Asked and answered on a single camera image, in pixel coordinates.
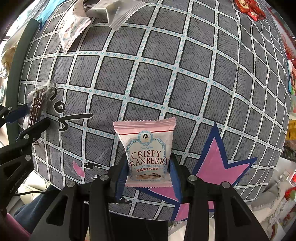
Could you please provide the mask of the white zigzag snack pack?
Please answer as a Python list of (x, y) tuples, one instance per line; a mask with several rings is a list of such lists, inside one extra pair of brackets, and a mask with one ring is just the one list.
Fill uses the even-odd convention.
[(99, 18), (105, 13), (109, 27), (117, 31), (134, 13), (146, 4), (143, 1), (100, 0), (86, 12), (86, 15), (92, 18)]

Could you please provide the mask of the grey checked bed sheet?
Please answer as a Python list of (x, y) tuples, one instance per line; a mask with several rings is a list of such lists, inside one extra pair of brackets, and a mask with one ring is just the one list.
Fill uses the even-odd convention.
[(172, 151), (189, 171), (217, 124), (227, 164), (206, 162), (250, 203), (271, 179), (287, 133), (289, 70), (268, 11), (255, 21), (234, 1), (147, 1), (117, 31), (105, 16), (63, 53), (58, 26), (73, 5), (55, 6), (23, 63), (18, 102), (55, 83), (51, 126), (32, 147), (34, 172), (63, 188), (88, 183), (125, 150), (114, 121), (176, 118)]

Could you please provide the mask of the pink crispy cranberry pack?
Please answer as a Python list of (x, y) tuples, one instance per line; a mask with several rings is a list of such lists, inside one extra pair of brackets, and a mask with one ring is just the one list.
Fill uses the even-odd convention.
[(113, 127), (126, 153), (126, 186), (171, 187), (169, 164), (176, 118), (115, 121)]

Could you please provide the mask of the dark jerky stick pack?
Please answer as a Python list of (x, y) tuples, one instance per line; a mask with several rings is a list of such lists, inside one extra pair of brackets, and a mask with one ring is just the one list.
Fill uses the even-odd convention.
[(54, 81), (42, 81), (27, 95), (26, 103), (28, 104), (29, 111), (24, 117), (24, 128), (29, 128), (44, 117), (50, 96), (55, 87)]

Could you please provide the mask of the red candy pack pile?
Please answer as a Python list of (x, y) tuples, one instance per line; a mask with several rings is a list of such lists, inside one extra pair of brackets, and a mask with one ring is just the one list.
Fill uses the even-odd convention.
[(234, 0), (240, 12), (249, 15), (254, 21), (266, 18), (265, 13), (254, 0)]

